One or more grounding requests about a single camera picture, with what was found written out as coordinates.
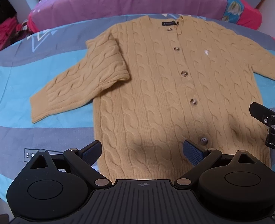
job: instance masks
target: yellow cardigan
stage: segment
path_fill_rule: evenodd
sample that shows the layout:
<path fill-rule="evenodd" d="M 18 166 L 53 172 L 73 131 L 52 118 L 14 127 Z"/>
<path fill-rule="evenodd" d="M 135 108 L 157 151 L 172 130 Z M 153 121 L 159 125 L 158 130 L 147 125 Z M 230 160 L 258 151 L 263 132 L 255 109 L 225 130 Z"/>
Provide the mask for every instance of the yellow cardigan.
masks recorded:
<path fill-rule="evenodd" d="M 95 98 L 98 166 L 112 181 L 175 180 L 190 169 L 185 139 L 270 166 L 266 127 L 249 105 L 262 103 L 253 72 L 275 80 L 275 56 L 215 22 L 162 21 L 144 16 L 87 41 L 87 55 L 31 97 L 32 121 Z"/>

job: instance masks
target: blue fabric with flower print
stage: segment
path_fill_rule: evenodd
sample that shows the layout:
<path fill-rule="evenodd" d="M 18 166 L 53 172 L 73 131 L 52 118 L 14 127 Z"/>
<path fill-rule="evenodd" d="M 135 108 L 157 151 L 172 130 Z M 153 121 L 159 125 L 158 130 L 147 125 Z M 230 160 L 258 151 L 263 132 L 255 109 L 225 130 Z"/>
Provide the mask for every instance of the blue fabric with flower print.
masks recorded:
<path fill-rule="evenodd" d="M 222 17 L 222 21 L 237 23 L 240 15 L 244 10 L 244 6 L 240 0 L 227 0 L 228 4 L 225 13 Z"/>

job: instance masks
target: metal screw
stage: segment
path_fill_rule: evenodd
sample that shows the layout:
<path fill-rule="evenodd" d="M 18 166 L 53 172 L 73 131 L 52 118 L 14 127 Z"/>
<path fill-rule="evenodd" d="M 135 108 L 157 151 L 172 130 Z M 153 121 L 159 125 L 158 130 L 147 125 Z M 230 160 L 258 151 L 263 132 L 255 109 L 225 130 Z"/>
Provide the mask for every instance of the metal screw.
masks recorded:
<path fill-rule="evenodd" d="M 98 186 L 105 186 L 109 184 L 109 181 L 107 179 L 97 179 L 95 184 Z"/>
<path fill-rule="evenodd" d="M 202 137 L 200 140 L 201 145 L 206 145 L 208 143 L 208 139 L 206 137 Z"/>
<path fill-rule="evenodd" d="M 192 100 L 190 100 L 190 103 L 192 103 L 193 105 L 196 105 L 198 103 L 198 101 L 196 99 L 192 99 Z"/>
<path fill-rule="evenodd" d="M 192 181 L 190 179 L 178 179 L 177 184 L 179 185 L 190 185 Z"/>
<path fill-rule="evenodd" d="M 188 72 L 187 72 L 187 71 L 182 71 L 182 72 L 181 72 L 181 76 L 186 77 L 187 75 L 188 75 Z"/>

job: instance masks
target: pile of clothes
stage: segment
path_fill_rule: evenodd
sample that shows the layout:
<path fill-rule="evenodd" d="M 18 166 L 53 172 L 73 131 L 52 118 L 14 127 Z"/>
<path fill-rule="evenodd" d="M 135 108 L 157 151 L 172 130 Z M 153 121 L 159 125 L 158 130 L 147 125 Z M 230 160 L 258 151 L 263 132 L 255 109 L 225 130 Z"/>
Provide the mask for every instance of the pile of clothes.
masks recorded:
<path fill-rule="evenodd" d="M 18 22 L 16 17 L 6 19 L 0 24 L 0 51 L 11 44 L 10 36 L 15 30 Z"/>

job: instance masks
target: mattress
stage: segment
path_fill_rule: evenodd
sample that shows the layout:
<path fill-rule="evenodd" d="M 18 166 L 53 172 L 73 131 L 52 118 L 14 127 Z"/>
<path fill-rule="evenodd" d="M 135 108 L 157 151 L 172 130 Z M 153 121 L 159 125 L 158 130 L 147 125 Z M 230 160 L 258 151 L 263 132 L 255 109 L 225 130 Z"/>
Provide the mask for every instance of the mattress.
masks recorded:
<path fill-rule="evenodd" d="M 110 26 L 140 17 L 122 15 L 78 22 L 48 29 L 25 38 L 0 52 L 0 198 L 13 179 L 40 149 L 60 154 L 83 148 L 94 140 L 93 103 L 51 115 L 32 124 L 29 98 L 59 73 L 86 54 L 85 41 Z M 152 18 L 174 18 L 178 14 L 156 14 Z M 275 55 L 275 40 L 261 32 L 233 23 L 202 17 L 207 21 L 249 37 Z M 275 111 L 275 81 L 255 74 L 263 104 Z M 271 151 L 275 171 L 275 151 Z"/>
<path fill-rule="evenodd" d="M 125 14 L 178 13 L 258 29 L 262 16 L 244 0 L 41 0 L 29 14 L 33 32 Z"/>

